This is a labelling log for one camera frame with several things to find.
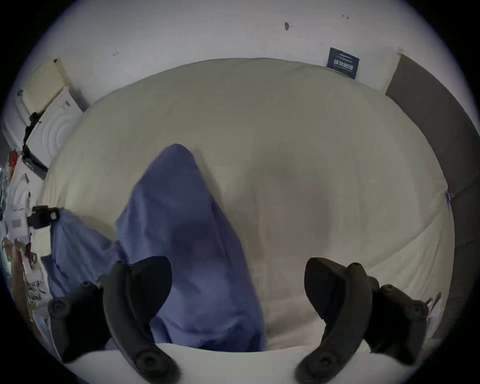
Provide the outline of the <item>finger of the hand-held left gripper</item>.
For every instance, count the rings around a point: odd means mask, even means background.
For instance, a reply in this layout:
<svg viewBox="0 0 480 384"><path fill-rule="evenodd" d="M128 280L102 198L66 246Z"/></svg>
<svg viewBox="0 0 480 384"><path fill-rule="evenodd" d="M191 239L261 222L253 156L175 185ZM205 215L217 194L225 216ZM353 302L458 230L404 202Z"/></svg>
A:
<svg viewBox="0 0 480 384"><path fill-rule="evenodd" d="M42 229L50 226L60 217L61 209L57 207L48 207L47 205L37 205L32 208L32 213L27 217L27 224L33 229Z"/></svg>

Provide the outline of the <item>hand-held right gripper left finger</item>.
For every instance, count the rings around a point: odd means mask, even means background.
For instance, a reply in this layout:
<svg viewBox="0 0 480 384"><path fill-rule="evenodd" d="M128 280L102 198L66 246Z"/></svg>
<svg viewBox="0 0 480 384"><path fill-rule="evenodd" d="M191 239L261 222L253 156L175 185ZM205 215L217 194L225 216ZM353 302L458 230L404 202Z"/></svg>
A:
<svg viewBox="0 0 480 384"><path fill-rule="evenodd" d="M102 351L112 340L132 369L147 382L177 382L177 363L155 344L150 327L172 287L166 257L134 264L117 261L98 284L83 281L48 303L49 329L62 363Z"/></svg>

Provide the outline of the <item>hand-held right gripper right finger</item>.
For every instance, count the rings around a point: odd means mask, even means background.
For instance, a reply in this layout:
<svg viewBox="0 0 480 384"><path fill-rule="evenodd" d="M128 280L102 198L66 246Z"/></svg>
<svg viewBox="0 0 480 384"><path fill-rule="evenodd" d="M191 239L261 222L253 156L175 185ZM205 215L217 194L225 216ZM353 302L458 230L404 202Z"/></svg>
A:
<svg viewBox="0 0 480 384"><path fill-rule="evenodd" d="M350 362L362 341L376 354L414 365L427 333L429 310L393 285L380 286L363 266L310 258L304 289L325 322L321 344L298 363L297 381L331 381Z"/></svg>

